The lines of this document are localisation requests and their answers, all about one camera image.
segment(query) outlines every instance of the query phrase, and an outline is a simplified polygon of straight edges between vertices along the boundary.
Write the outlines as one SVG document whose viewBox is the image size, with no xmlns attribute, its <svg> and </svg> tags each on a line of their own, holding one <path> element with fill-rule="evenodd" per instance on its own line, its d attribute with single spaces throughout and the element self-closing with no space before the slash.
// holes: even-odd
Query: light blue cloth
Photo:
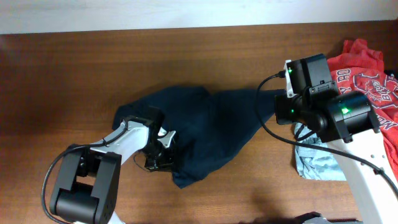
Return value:
<svg viewBox="0 0 398 224">
<path fill-rule="evenodd" d="M 301 127 L 301 123 L 297 123 L 294 127 L 294 133 Z M 304 127 L 299 137 L 309 133 L 310 130 Z M 317 134 L 300 141 L 305 144 L 327 147 L 326 143 L 322 143 Z M 340 169 L 336 159 L 330 152 L 324 152 L 307 147 L 296 146 L 294 148 L 297 172 L 300 176 L 312 180 L 346 180 L 343 171 Z"/>
</svg>

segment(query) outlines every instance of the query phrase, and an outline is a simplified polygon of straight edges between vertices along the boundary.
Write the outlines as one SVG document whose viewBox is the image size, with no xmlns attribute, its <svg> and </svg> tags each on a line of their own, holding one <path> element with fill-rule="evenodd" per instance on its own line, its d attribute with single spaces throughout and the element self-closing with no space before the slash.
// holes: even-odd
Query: white wall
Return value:
<svg viewBox="0 0 398 224">
<path fill-rule="evenodd" d="M 0 0 L 0 34 L 397 17 L 398 0 Z"/>
</svg>

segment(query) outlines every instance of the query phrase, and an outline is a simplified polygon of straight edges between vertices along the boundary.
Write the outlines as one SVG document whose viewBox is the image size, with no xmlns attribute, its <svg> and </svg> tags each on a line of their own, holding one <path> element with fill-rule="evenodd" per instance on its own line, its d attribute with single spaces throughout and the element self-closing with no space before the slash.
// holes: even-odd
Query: wooden tabletop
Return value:
<svg viewBox="0 0 398 224">
<path fill-rule="evenodd" d="M 0 35 L 2 223 L 51 223 L 40 206 L 49 164 L 71 143 L 109 134 L 120 105 L 172 85 L 255 88 L 287 59 L 336 56 L 343 40 L 358 37 L 383 51 L 386 68 L 397 68 L 397 30 L 384 21 Z M 284 88 L 284 80 L 266 88 Z M 291 126 L 274 117 L 268 125 L 292 138 Z M 149 174 L 129 160 L 116 211 L 127 223 L 238 223 L 312 211 L 360 218 L 347 183 L 305 180 L 294 165 L 292 146 L 264 130 L 183 190 L 171 174 Z"/>
</svg>

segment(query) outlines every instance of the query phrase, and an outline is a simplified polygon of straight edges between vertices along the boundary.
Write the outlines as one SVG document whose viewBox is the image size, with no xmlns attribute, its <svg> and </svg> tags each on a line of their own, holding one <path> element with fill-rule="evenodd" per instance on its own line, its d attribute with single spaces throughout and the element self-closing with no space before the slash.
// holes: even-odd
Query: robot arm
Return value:
<svg viewBox="0 0 398 224">
<path fill-rule="evenodd" d="M 147 119 L 126 118 L 110 135 L 63 158 L 50 200 L 52 214 L 75 223 L 123 223 L 114 213 L 121 165 L 137 151 L 146 155 L 145 168 L 151 172 L 170 170 L 174 161 L 175 131 L 161 128 L 159 110 L 149 112 Z M 76 179 L 88 175 L 96 178 L 94 185 Z"/>
<path fill-rule="evenodd" d="M 324 55 L 286 61 L 285 77 L 287 94 L 275 98 L 278 124 L 306 124 L 329 148 L 373 163 L 398 186 L 371 103 L 360 92 L 338 94 Z M 386 180 L 361 162 L 339 155 L 335 158 L 364 223 L 396 223 L 398 195 Z"/>
</svg>

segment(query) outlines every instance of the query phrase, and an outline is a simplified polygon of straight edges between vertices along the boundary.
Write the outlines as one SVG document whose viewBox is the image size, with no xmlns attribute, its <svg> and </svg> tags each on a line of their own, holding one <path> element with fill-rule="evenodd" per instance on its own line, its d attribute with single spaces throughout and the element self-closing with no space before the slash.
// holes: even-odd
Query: green led light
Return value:
<svg viewBox="0 0 398 224">
<path fill-rule="evenodd" d="M 341 112 L 343 112 L 343 114 L 349 113 L 350 110 L 348 108 L 342 108 Z"/>
</svg>

